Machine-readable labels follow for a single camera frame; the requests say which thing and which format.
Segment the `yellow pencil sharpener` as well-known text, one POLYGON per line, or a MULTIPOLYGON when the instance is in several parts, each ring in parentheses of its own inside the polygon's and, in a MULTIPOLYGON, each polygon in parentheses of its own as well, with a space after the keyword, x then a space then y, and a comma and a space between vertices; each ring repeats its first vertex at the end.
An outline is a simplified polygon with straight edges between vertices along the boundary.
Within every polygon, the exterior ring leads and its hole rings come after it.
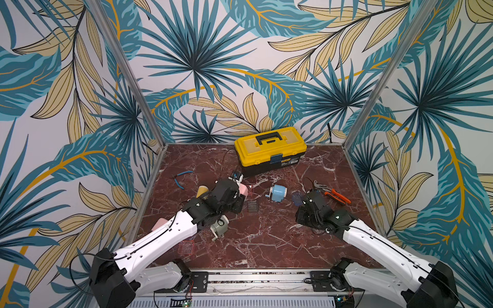
POLYGON ((198 188, 197 193, 196 193, 196 197, 204 199, 208 196, 209 193, 210 193, 210 190, 209 190, 208 186, 200 186, 198 188))

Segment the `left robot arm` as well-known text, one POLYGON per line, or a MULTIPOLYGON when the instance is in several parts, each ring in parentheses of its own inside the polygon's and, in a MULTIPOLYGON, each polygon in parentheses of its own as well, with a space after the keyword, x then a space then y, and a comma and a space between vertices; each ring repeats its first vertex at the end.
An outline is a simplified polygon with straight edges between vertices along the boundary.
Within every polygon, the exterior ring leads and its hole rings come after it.
POLYGON ((138 295, 176 289, 186 283, 189 270, 178 261, 164 274, 149 265, 183 240, 225 221, 226 213, 239 214, 248 188, 233 178, 221 179, 211 191, 185 202, 165 224, 140 240, 114 252, 100 250, 93 259, 89 287, 100 307, 127 307, 138 295))

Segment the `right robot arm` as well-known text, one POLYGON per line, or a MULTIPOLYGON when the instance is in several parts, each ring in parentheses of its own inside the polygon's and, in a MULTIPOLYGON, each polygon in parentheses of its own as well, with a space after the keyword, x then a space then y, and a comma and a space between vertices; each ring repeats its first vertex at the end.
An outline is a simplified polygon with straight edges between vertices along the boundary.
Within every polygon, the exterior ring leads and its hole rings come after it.
POLYGON ((365 290, 401 307, 456 307, 459 299, 452 269, 438 261, 429 263, 371 229, 345 209, 333 210, 322 193, 302 196, 296 222, 353 245, 387 269, 366 268, 343 257, 329 271, 311 272, 315 291, 365 290))

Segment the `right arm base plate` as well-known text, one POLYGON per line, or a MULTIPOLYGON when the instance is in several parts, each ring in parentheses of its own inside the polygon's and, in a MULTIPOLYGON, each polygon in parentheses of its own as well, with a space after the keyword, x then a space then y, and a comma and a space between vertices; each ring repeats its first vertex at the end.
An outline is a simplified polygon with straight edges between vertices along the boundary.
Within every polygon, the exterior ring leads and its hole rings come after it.
POLYGON ((350 286, 341 273, 332 271, 312 271, 303 282, 311 285, 314 292, 337 291, 351 293, 353 291, 363 291, 361 288, 350 286))

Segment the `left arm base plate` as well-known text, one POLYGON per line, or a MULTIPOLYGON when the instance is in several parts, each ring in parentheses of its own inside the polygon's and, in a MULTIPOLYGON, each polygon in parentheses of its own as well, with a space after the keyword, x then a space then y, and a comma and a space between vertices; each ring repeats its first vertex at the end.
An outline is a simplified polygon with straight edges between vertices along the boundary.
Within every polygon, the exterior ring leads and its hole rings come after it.
POLYGON ((182 293, 191 290, 192 293, 206 293, 208 280, 209 272, 191 272, 185 274, 177 285, 172 287, 172 291, 182 293))

